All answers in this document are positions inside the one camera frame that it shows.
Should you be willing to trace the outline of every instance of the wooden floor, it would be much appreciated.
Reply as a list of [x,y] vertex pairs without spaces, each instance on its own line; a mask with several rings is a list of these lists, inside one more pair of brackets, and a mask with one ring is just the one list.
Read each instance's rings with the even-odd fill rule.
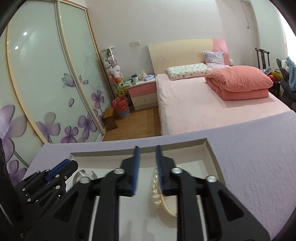
[[118,128],[107,131],[103,141],[128,140],[160,136],[158,107],[131,110],[131,113],[115,120]]

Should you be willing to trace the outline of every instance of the yellow plush toy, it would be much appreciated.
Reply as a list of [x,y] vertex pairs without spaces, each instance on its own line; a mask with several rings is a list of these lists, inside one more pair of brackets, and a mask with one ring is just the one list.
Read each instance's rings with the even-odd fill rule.
[[273,75],[273,76],[276,78],[277,81],[280,81],[280,80],[283,79],[281,73],[279,73],[279,72],[277,72],[277,71],[273,71],[273,72],[271,72],[271,75]]
[[125,96],[126,95],[126,88],[123,87],[124,82],[121,81],[120,83],[118,83],[117,85],[117,90],[116,90],[116,94],[120,97],[120,96]]

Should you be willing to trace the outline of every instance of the blue basket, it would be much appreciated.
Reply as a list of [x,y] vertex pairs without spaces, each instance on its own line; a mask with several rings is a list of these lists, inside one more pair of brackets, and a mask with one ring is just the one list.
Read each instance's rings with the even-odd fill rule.
[[129,108],[127,108],[126,110],[123,110],[123,111],[119,111],[119,110],[116,110],[116,111],[120,117],[125,117],[125,116],[129,115]]

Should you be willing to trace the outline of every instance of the white pillow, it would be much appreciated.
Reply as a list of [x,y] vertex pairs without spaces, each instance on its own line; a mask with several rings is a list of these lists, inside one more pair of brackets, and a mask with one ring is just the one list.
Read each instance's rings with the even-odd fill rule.
[[206,76],[206,74],[211,71],[212,69],[206,66],[204,63],[176,66],[167,69],[171,80]]
[[203,51],[205,57],[205,64],[212,70],[222,69],[228,67],[224,63],[224,52],[208,52]]

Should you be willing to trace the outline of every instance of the glass door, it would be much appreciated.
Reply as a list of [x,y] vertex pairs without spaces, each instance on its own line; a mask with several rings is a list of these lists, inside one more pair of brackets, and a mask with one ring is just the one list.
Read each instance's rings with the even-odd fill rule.
[[6,31],[0,37],[0,138],[12,184],[20,182],[43,142],[15,95],[7,66]]
[[[76,29],[75,23],[69,28]],[[49,143],[95,142],[101,134],[76,88],[65,58],[55,3],[28,1],[10,21],[7,40],[12,82],[18,98],[44,138]],[[79,70],[78,73],[83,85],[99,90],[91,78],[88,80],[90,72]],[[101,95],[96,93],[102,103],[103,91]]]
[[59,9],[71,64],[88,103],[104,126],[103,115],[106,108],[111,106],[112,98],[94,46],[86,11],[63,2],[59,2]]

